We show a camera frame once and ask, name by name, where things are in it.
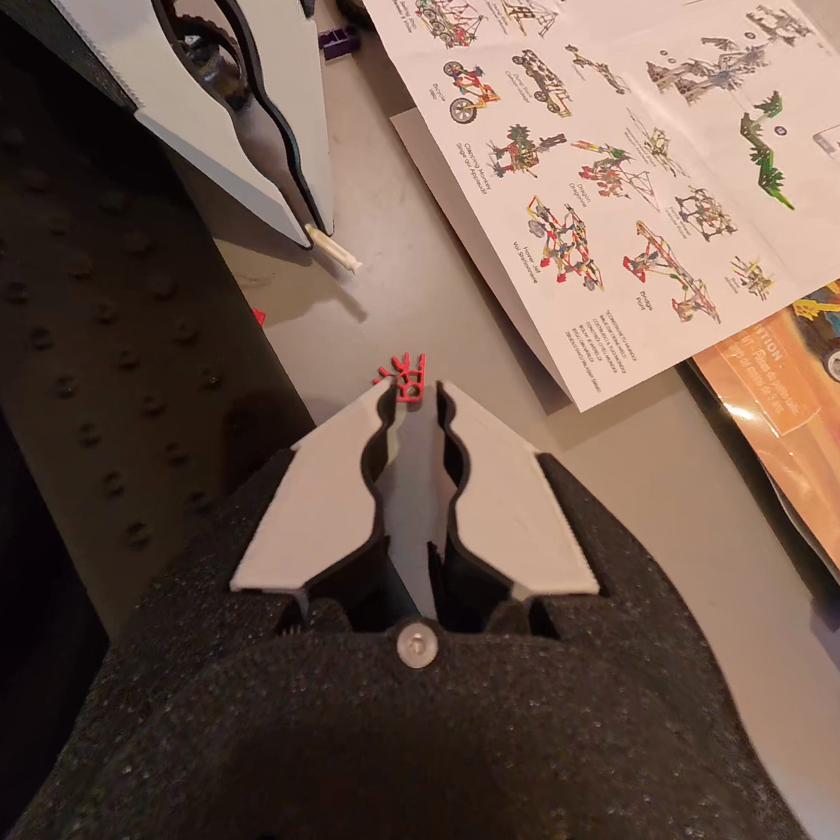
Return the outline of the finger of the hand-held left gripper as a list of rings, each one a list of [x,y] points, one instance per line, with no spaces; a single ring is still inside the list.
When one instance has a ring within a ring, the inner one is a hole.
[[[245,60],[250,88],[277,129],[295,215],[334,232],[333,174],[314,2],[230,1],[226,19]]]
[[[281,190],[245,153],[233,111],[177,46],[162,2],[58,1],[56,8],[135,105],[135,118],[264,223],[312,239]]]

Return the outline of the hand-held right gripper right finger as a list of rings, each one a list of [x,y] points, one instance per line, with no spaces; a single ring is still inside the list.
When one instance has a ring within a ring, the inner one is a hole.
[[[540,465],[540,452],[450,381],[438,423],[456,485],[447,535],[474,601],[597,595],[600,585]]]

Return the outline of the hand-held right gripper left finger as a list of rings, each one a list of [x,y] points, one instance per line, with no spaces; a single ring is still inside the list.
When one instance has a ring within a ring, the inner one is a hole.
[[[373,385],[291,447],[291,461],[229,582],[231,592],[315,595],[382,532],[375,482],[396,389]]]

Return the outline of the red toy connector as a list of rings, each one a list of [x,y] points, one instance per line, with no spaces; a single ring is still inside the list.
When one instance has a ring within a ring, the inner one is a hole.
[[[385,380],[392,380],[397,388],[396,400],[404,404],[419,404],[425,392],[426,354],[412,357],[409,352],[393,355],[390,366],[380,366],[377,376],[371,383],[377,385]]]

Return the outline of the white toy rod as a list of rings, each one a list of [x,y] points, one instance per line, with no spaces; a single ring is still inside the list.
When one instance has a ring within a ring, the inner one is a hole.
[[[325,234],[314,224],[305,224],[305,230],[310,240],[323,253],[338,263],[342,268],[357,274],[363,267],[363,263],[354,257],[348,250],[337,244],[330,236]]]

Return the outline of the purple toy connector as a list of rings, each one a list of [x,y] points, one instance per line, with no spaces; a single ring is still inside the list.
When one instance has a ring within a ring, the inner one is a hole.
[[[351,56],[361,48],[359,29],[351,24],[318,32],[318,47],[325,62]]]

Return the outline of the black dimpled office chair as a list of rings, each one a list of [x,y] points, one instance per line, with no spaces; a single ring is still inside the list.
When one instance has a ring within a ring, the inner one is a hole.
[[[163,144],[2,2],[2,412],[111,639],[314,428]]]

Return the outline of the orange printed toy packaging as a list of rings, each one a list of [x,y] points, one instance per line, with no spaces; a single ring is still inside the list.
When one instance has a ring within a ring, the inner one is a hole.
[[[838,582],[838,280],[734,333],[679,375],[746,480]]]

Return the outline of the white printed instruction leaflet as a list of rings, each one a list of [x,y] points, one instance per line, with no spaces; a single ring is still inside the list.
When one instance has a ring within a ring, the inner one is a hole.
[[[838,279],[838,41],[799,2],[364,2],[580,411]]]

